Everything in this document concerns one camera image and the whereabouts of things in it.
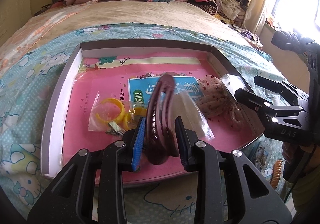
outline bedsheet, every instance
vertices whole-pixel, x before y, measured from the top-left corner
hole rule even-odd
[[[283,80],[284,77],[272,65],[269,55],[250,46],[191,30],[141,23],[105,24],[63,34],[26,53],[0,80],[0,184],[24,217],[49,184],[40,174],[41,135],[50,98],[65,62],[80,42],[123,38],[174,39],[213,45],[258,95],[281,103],[274,93],[255,86],[253,78],[261,75]],[[168,185],[126,190],[128,220],[133,224],[192,223],[196,189],[190,188],[193,182],[191,179],[188,182],[188,178],[194,181],[195,175],[186,177],[185,185],[175,179],[168,181]]]
[[[0,78],[56,24],[87,9],[96,2],[93,0],[31,18],[0,47]]]
[[[98,2],[55,25],[32,49],[79,28],[116,23],[145,23],[175,27],[249,46],[238,32],[229,29],[218,19],[187,2],[110,1]]]

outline light blue polka dot sheet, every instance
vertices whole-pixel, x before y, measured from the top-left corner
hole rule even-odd
[[[213,45],[228,58],[256,94],[269,100],[278,98],[274,93],[256,87],[253,78],[261,75],[283,80],[284,77],[273,66],[268,54],[249,46],[175,27],[140,23],[101,25],[59,36],[27,53],[0,80],[0,184],[25,218],[49,184],[49,180],[40,174],[41,135],[50,98],[65,62],[80,42],[135,38]],[[172,182],[175,187],[179,180]],[[195,195],[181,193],[180,198],[177,193],[174,202],[170,202],[165,196],[158,198],[161,187],[127,190],[128,220],[133,224],[193,223]]]

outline curtain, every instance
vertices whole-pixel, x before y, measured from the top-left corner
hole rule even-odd
[[[266,18],[271,14],[268,0],[250,0],[242,27],[259,35]]]

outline yellow plastic ring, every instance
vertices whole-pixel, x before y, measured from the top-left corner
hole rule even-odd
[[[128,125],[128,121],[131,119],[131,114],[132,113],[126,113],[123,118],[123,128],[126,131],[131,129]],[[145,117],[145,116],[147,116],[147,110],[143,107],[136,107],[136,108],[134,108],[134,114],[137,116]]]
[[[106,98],[106,99],[103,99],[100,104],[104,104],[104,103],[106,103],[106,102],[110,102],[110,103],[116,105],[117,107],[119,107],[119,109],[120,109],[119,115],[118,115],[116,118],[111,119],[111,120],[103,120],[103,119],[100,117],[100,115],[99,115],[98,113],[96,113],[96,118],[97,118],[101,123],[103,123],[103,124],[105,124],[105,125],[108,125],[108,123],[111,122],[111,121],[114,121],[114,122],[116,122],[117,124],[119,124],[119,123],[123,120],[124,114],[125,114],[125,109],[124,109],[123,103],[122,103],[120,100],[116,99],[116,98]]]

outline metal screw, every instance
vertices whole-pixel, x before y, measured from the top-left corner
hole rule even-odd
[[[115,146],[116,146],[116,147],[122,147],[122,146],[124,146],[124,141],[122,141],[122,140],[116,141],[116,142],[115,142]]]
[[[236,156],[236,157],[242,156],[242,152],[239,151],[239,150],[234,150],[232,153],[233,153],[233,155]]]
[[[198,141],[198,142],[196,142],[196,146],[205,147],[205,142],[204,141]]]
[[[81,149],[81,150],[78,152],[78,154],[79,154],[80,156],[85,156],[85,155],[88,154],[88,150],[87,150],[87,149]]]

